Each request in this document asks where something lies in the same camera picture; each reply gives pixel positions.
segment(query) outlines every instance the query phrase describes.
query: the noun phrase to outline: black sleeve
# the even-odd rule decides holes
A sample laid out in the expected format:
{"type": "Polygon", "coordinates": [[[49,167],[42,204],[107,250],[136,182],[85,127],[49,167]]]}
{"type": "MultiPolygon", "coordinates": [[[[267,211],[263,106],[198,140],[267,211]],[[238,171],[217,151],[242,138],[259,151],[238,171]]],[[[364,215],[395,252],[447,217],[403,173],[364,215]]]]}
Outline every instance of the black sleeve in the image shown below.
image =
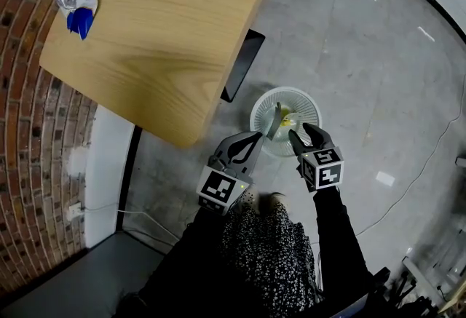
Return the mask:
{"type": "Polygon", "coordinates": [[[373,280],[337,188],[314,195],[325,299],[348,306],[371,289],[373,280]]]}

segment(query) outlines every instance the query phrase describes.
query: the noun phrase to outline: black and white patterned dress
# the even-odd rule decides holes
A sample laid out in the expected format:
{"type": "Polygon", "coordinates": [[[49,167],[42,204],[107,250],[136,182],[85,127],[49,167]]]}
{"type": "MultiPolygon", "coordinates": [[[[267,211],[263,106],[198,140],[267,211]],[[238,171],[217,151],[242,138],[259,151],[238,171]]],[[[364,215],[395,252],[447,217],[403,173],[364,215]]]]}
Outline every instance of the black and white patterned dress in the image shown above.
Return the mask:
{"type": "Polygon", "coordinates": [[[282,204],[265,216],[249,206],[226,216],[221,254],[259,291],[271,317],[288,317],[320,302],[309,238],[282,204]]]}

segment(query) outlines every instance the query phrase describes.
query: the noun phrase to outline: wooden table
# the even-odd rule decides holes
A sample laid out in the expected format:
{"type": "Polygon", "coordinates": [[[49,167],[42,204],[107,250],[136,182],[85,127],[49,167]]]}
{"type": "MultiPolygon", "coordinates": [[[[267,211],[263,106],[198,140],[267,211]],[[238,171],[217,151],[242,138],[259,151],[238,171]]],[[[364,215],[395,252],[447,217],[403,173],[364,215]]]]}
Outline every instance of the wooden table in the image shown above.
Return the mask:
{"type": "Polygon", "coordinates": [[[261,0],[99,0],[85,41],[58,13],[40,64],[177,146],[202,137],[261,0]]]}

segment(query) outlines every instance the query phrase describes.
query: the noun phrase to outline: person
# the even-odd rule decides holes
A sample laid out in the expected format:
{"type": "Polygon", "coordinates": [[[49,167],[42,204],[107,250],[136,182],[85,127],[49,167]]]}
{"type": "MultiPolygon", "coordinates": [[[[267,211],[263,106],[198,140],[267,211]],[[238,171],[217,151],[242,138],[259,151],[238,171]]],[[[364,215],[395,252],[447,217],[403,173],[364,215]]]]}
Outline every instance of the person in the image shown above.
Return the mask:
{"type": "Polygon", "coordinates": [[[323,290],[316,285],[309,238],[288,217],[285,196],[260,196],[252,187],[224,217],[201,208],[146,285],[119,302],[114,317],[338,314],[368,294],[374,278],[338,188],[313,191],[313,199],[323,290]]]}

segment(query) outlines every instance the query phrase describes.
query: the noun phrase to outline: white plastic basket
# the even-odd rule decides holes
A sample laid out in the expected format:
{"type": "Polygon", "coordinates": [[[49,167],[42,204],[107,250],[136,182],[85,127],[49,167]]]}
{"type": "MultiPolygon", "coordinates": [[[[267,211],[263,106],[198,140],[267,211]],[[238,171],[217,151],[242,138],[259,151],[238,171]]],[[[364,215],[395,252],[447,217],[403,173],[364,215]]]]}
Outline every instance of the white plastic basket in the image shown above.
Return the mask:
{"type": "Polygon", "coordinates": [[[299,122],[292,127],[280,126],[272,140],[264,139],[263,150],[272,156],[294,156],[293,147],[288,138],[289,129],[294,129],[306,143],[311,142],[305,133],[302,123],[310,123],[322,127],[322,116],[315,101],[302,90],[292,87],[278,87],[263,94],[256,102],[250,114],[249,126],[252,131],[266,135],[272,125],[275,106],[280,102],[285,114],[299,115],[299,122]]]}

